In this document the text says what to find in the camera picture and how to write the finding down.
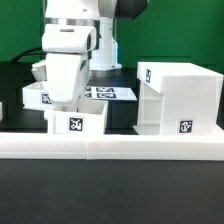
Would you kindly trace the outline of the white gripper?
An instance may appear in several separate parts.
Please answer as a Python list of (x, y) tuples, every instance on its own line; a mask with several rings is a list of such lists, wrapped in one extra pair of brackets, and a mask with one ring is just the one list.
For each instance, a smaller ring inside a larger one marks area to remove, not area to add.
[(53, 104), (74, 104), (89, 81), (87, 54), (48, 53), (47, 90)]

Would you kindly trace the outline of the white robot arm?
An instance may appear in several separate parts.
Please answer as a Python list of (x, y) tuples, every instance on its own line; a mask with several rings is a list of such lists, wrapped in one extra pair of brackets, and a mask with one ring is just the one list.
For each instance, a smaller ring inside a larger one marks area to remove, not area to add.
[(42, 49), (52, 103), (74, 104), (88, 83), (100, 19), (133, 20), (148, 4), (149, 0), (46, 0)]

